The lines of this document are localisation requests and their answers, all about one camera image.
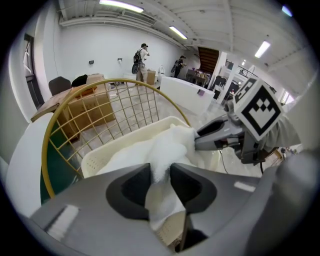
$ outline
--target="ceiling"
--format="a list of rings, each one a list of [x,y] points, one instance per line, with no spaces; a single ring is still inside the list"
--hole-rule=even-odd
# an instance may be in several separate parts
[[[318,65],[293,17],[272,0],[123,0],[142,13],[99,4],[99,0],[58,0],[60,24],[106,24],[146,31],[177,45],[233,53],[269,72],[293,95],[301,94]],[[169,29],[175,26],[187,37]],[[255,53],[271,43],[261,58]]]

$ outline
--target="green panel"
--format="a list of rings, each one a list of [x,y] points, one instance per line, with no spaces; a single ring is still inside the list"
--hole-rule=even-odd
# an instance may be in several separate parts
[[[58,126],[56,124],[52,130],[54,131],[57,127]],[[67,140],[61,131],[56,132],[50,138],[56,147],[59,147]],[[60,152],[66,159],[68,159],[74,153],[74,150],[71,145],[67,143],[60,149]],[[47,150],[47,163],[51,185],[56,195],[80,179],[76,172],[64,161],[50,142]],[[70,160],[70,163],[76,169],[81,164],[75,159],[75,157]],[[40,177],[40,196],[41,204],[50,199],[42,173]]]

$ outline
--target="gold wire rack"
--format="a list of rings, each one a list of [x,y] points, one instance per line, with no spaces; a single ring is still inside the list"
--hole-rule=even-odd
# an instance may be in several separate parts
[[[81,160],[86,153],[159,120],[155,93],[168,100],[190,126],[184,113],[170,98],[144,82],[105,79],[70,94],[54,112],[43,139],[41,169],[49,196],[55,196],[48,172],[49,145],[82,179]]]

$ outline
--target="white desk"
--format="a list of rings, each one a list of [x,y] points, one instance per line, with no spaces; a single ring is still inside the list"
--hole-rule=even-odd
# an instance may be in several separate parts
[[[199,90],[204,91],[204,94],[199,95]],[[161,79],[160,91],[176,104],[190,110],[196,115],[201,115],[207,111],[214,98],[214,93],[210,90],[178,78],[167,76]]]
[[[5,190],[15,210],[30,217],[41,207],[41,151],[53,113],[31,123],[19,140],[6,174]]]

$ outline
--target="white counter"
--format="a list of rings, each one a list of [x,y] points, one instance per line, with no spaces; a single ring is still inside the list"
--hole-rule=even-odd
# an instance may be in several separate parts
[[[199,90],[204,91],[204,94],[199,95]],[[161,79],[160,91],[166,94],[176,104],[190,110],[196,115],[201,115],[207,111],[215,95],[212,91],[201,86],[167,76]]]

